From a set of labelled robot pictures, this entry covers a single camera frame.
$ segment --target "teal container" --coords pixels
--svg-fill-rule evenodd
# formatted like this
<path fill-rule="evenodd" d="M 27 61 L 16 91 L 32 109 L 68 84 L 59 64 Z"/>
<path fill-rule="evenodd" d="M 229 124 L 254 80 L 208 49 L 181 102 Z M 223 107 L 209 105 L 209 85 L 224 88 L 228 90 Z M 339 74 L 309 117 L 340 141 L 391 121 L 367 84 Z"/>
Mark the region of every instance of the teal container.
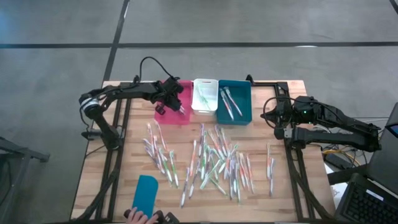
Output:
<path fill-rule="evenodd" d="M 221 97 L 220 90 L 218 90 L 218 109 L 216 112 L 217 122 L 219 124 L 232 124 L 232 125 L 248 125 L 252 121 L 251 111 L 251 83 L 247 81 L 234 81 L 234 80 L 220 80 L 218 81 L 218 88 L 224 89 L 228 87 L 231 92 L 232 99 L 238 105 L 242 112 L 239 115 L 236 107 L 228 98 L 229 104 L 233 112 L 234 120 L 231 119 L 228 110 L 225 107 L 224 101 Z"/>

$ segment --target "pink mat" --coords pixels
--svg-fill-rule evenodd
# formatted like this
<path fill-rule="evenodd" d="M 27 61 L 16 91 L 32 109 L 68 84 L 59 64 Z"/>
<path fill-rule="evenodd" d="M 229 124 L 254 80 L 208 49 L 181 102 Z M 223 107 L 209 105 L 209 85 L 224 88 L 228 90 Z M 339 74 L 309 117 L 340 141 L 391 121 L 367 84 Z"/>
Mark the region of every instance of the pink mat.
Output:
<path fill-rule="evenodd" d="M 187 125 L 190 123 L 193 83 L 190 80 L 179 80 L 178 82 L 184 87 L 182 93 L 178 94 L 178 98 L 181 100 L 182 106 L 185 109 L 185 114 L 181 114 L 179 111 L 173 111 L 165 106 L 165 114 L 160 115 L 155 112 L 155 120 L 159 122 L 159 124 Z"/>

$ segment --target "concrete floor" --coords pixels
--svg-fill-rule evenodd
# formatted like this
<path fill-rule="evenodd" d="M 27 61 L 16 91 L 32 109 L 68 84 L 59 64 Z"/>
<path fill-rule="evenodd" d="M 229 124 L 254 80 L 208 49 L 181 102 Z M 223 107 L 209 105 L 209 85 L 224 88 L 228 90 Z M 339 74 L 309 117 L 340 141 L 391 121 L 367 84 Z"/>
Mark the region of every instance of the concrete floor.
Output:
<path fill-rule="evenodd" d="M 3 0 L 0 44 L 111 43 L 122 4 Z M 389 1 L 132 0 L 120 43 L 362 41 L 398 41 Z M 87 144 L 78 97 L 101 85 L 109 51 L 0 49 L 0 136 L 51 153 L 29 167 L 15 222 L 68 220 Z M 110 80 L 132 80 L 148 55 L 183 79 L 302 79 L 352 117 L 388 117 L 398 100 L 398 47 L 118 49 Z M 165 78 L 150 62 L 143 76 Z"/>

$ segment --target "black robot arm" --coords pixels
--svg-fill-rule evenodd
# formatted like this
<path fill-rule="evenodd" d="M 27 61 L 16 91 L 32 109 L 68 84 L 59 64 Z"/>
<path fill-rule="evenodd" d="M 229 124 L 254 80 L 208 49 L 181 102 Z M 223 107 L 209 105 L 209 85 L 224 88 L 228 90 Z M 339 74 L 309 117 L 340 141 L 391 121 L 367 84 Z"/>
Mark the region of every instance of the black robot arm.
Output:
<path fill-rule="evenodd" d="M 131 82 L 121 83 L 119 86 L 108 85 L 101 89 L 91 90 L 79 98 L 80 109 L 85 115 L 92 119 L 101 130 L 101 139 L 108 150 L 117 149 L 120 146 L 120 137 L 116 128 L 106 122 L 103 112 L 108 109 L 114 100 L 142 98 L 151 103 L 160 102 L 155 110 L 164 114 L 164 106 L 174 111 L 181 109 L 181 101 L 177 94 L 183 91 L 183 86 L 177 81 L 178 78 L 170 77 L 165 82 Z"/>
<path fill-rule="evenodd" d="M 268 121 L 275 124 L 274 134 L 277 139 L 285 138 L 292 147 L 300 149 L 311 142 L 320 142 L 346 144 L 368 152 L 380 150 L 379 127 L 350 118 L 338 108 L 320 103 L 312 96 L 299 96 L 293 99 L 295 103 L 292 106 L 287 103 L 289 100 L 290 98 L 277 98 L 277 106 L 272 111 L 261 115 L 268 124 Z M 319 133 L 299 127 L 289 129 L 287 125 L 290 122 L 341 128 L 352 134 Z"/>

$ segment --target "hand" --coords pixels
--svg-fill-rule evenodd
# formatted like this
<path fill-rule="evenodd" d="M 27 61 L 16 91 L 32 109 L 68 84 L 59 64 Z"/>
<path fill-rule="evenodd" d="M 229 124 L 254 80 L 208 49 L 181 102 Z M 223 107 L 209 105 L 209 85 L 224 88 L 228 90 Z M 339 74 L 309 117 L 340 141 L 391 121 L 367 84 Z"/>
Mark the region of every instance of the hand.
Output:
<path fill-rule="evenodd" d="M 142 211 L 136 211 L 137 208 L 133 208 L 130 211 L 126 224 L 154 224 L 158 218 L 158 216 L 155 214 L 152 218 L 148 220 L 148 216 L 142 216 L 144 214 Z"/>

